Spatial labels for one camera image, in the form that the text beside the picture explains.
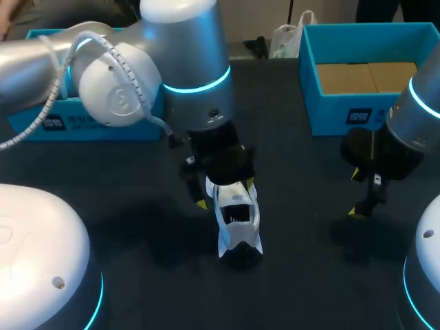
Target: white cable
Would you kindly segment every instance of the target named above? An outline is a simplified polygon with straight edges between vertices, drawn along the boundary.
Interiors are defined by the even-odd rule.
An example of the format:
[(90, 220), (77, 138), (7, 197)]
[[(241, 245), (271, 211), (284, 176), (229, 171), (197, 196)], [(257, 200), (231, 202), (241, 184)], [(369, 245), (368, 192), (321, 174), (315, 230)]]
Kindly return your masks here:
[[(38, 37), (44, 43), (44, 45), (46, 46), (47, 50), (49, 50), (49, 55), (50, 55), (50, 60), (52, 61), (52, 66), (54, 67), (55, 72), (57, 72), (58, 69), (60, 68), (60, 66), (63, 63), (58, 59), (58, 56), (56, 55), (55, 49), (54, 49), (54, 47), (52, 45), (52, 42), (44, 34), (42, 34), (42, 35), (40, 35)], [(66, 100), (66, 99), (69, 98), (69, 96), (67, 95), (67, 87), (66, 87), (65, 82), (63, 82), (61, 84), (60, 92), (61, 92), (61, 99), (62, 100)]]
[(60, 89), (61, 89), (60, 82), (63, 81), (65, 74), (67, 72), (67, 68), (70, 66), (70, 63), (72, 62), (72, 60), (74, 58), (74, 55), (76, 53), (78, 46), (82, 42), (86, 41), (86, 39), (91, 39), (92, 41), (95, 41), (99, 45), (103, 46), (107, 50), (107, 52), (115, 59), (115, 61), (118, 62), (119, 66), (124, 71), (127, 78), (130, 80), (130, 83), (135, 87), (136, 97), (141, 105), (141, 108), (144, 112), (145, 118), (149, 122), (151, 122), (159, 127), (162, 127), (168, 136), (173, 134), (172, 129), (170, 128), (170, 126), (167, 123), (165, 123), (165, 121), (163, 121), (162, 119), (155, 117), (151, 114), (151, 107), (150, 107), (149, 103), (147, 103), (147, 101), (145, 100), (145, 96), (142, 93), (142, 90), (139, 86), (138, 80), (136, 79), (129, 64), (124, 59), (124, 57), (119, 53), (119, 51), (112, 44), (110, 44), (107, 40), (102, 38), (101, 35), (96, 34), (94, 32), (91, 32), (91, 31), (84, 31), (84, 32), (80, 32), (78, 34), (78, 36), (75, 38), (74, 42), (71, 44), (71, 46), (67, 52), (67, 56), (64, 60), (64, 63), (61, 65), (61, 68), (57, 71), (57, 75), (54, 79), (54, 82), (52, 83), (52, 89), (50, 91), (49, 97), (48, 97), (46, 103), (44, 104), (44, 107), (41, 110), (41, 112), (38, 114), (38, 116), (35, 118), (35, 120), (23, 132), (21, 132), (20, 134), (18, 134), (17, 136), (15, 136), (14, 138), (12, 138), (6, 142), (1, 143), (0, 144), (0, 151), (5, 150), (7, 148), (10, 148), (11, 146), (14, 146), (15, 144), (24, 140), (27, 136), (29, 136), (30, 134), (35, 132), (35, 130), (38, 128), (38, 126), (40, 126), (41, 123), (46, 119), (47, 115), (52, 110), (52, 107), (54, 106), (54, 103), (56, 102), (56, 99), (60, 93)]

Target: white sneaker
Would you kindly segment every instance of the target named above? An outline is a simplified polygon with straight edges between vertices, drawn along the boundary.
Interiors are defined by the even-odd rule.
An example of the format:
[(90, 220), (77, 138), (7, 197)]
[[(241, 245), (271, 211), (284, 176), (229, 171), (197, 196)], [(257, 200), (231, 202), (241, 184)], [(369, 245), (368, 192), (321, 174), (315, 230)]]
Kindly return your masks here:
[(241, 182), (218, 186), (206, 177), (206, 193), (214, 201), (215, 217), (219, 224), (219, 257), (246, 242), (263, 254), (260, 239), (260, 210), (254, 184), (250, 192)]

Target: person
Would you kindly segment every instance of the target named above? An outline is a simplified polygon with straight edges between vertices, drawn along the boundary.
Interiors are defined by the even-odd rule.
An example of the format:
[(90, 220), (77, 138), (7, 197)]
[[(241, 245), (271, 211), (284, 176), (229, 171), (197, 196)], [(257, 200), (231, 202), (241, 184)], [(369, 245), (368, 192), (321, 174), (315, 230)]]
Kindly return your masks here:
[(30, 1), (0, 0), (0, 41), (24, 39), (33, 29), (65, 29), (85, 21), (125, 28), (139, 17), (134, 6), (139, 0)]
[(6, 39), (11, 27), (11, 20), (25, 0), (0, 0), (0, 41)]
[(356, 23), (391, 22), (399, 5), (405, 22), (433, 22), (440, 29), (439, 0), (359, 0)]

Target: brown cardboard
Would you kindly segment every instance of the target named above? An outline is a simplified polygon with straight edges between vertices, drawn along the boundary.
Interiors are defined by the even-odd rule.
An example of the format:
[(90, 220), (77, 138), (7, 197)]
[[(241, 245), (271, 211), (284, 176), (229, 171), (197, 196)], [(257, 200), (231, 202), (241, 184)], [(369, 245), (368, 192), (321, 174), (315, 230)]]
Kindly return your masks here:
[(415, 63), (369, 63), (379, 93), (401, 93), (417, 72)]
[(368, 64), (316, 65), (324, 94), (377, 93)]

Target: dark tabletop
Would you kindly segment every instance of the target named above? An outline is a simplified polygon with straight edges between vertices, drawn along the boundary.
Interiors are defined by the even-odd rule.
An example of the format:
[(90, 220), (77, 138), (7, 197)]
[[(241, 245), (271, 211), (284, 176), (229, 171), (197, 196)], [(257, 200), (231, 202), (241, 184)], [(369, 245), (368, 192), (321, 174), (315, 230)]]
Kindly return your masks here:
[(261, 260), (218, 259), (215, 218), (191, 203), (164, 142), (28, 142), (0, 153), (0, 182), (54, 193), (85, 222), (111, 329), (398, 330), (405, 251), (440, 193), (440, 159), (392, 182), (367, 224), (350, 222), (348, 241), (371, 259), (348, 262), (328, 232), (366, 185), (350, 181), (339, 137), (311, 136), (297, 65), (232, 64), (236, 124), (257, 150)]

